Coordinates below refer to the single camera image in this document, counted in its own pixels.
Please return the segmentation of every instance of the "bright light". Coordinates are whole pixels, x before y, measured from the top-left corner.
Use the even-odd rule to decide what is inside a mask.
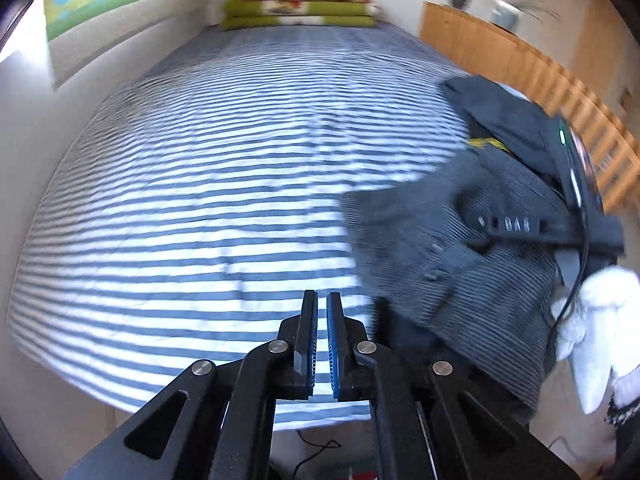
[[[42,34],[46,27],[44,0],[34,0],[0,51],[0,63],[16,51],[29,57],[41,54]]]

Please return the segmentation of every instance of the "screw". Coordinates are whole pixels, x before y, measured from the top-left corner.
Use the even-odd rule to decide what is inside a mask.
[[[207,361],[206,359],[196,361],[194,362],[193,366],[191,366],[191,371],[195,375],[207,375],[212,370],[213,364],[211,363],[211,361]]]
[[[361,354],[373,354],[378,347],[371,341],[360,341],[356,348]]]
[[[282,339],[274,339],[269,343],[269,352],[272,354],[281,354],[289,348],[289,344]]]
[[[446,361],[436,361],[433,364],[433,371],[437,375],[449,375],[453,371],[453,366]]]

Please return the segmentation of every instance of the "cord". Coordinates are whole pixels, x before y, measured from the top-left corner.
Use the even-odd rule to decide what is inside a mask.
[[[589,460],[587,458],[581,455],[578,455],[573,449],[571,449],[571,446],[569,446],[569,442],[567,441],[564,435],[556,436],[555,439],[551,441],[551,444],[546,446],[546,448],[551,449],[553,444],[555,444],[556,442],[562,442],[564,444],[564,447],[569,452],[569,454],[573,457],[574,460],[577,460],[578,462],[582,462],[583,464],[589,463]]]
[[[580,269],[578,270],[578,275],[575,277],[574,285],[571,287],[571,291],[569,292],[569,296],[566,298],[564,302],[564,307],[560,311],[560,315],[556,319],[556,321],[551,326],[551,331],[549,332],[548,344],[550,344],[558,335],[558,325],[564,318],[564,314],[569,309],[571,304],[574,302],[576,295],[578,294],[578,289],[580,288],[580,284],[582,283],[582,278],[584,277],[584,271],[587,267],[587,257],[589,256],[589,231],[588,231],[588,223],[587,223],[587,213],[582,208],[580,209],[580,218],[582,220],[582,256],[580,258]]]
[[[334,439],[331,439],[326,444],[313,444],[312,442],[309,442],[305,437],[302,436],[302,432],[300,430],[296,430],[296,431],[298,432],[298,436],[300,437],[302,442],[304,442],[308,446],[319,447],[320,449],[315,453],[306,457],[302,462],[298,462],[298,465],[293,470],[293,475],[291,475],[291,480],[296,480],[296,475],[298,474],[298,469],[300,469],[300,466],[309,462],[310,460],[313,460],[316,456],[320,455],[325,449],[338,449],[339,447],[342,447],[342,444],[340,444],[340,442]]]

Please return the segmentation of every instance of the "floor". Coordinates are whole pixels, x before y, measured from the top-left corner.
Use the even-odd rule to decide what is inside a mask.
[[[620,264],[640,273],[639,212],[630,208],[621,214],[621,219],[627,254]],[[594,478],[599,466],[612,462],[614,457],[614,430],[604,423],[609,397],[606,396],[596,412],[585,415],[578,403],[567,361],[559,363],[542,386],[539,410],[530,424],[531,433],[546,446],[555,442],[552,451],[583,479]],[[128,417],[128,413],[114,410],[113,427],[119,426]],[[298,480],[312,480],[318,477],[322,468],[348,465],[372,456],[372,434],[368,422],[311,428],[304,430],[303,435],[315,444],[334,439],[342,447],[328,449],[303,465],[296,476]],[[295,431],[279,432],[273,435],[271,462],[288,480],[296,464],[317,450],[302,442]]]

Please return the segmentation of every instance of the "blue and white striped sheet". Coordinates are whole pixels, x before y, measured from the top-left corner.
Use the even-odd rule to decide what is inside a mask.
[[[210,28],[121,86],[33,220],[9,326],[70,383],[135,412],[197,359],[242,358],[320,299],[309,402],[276,429],[366,418],[335,404],[325,297],[367,323],[337,197],[413,180],[464,145],[437,83],[460,73],[391,25]]]

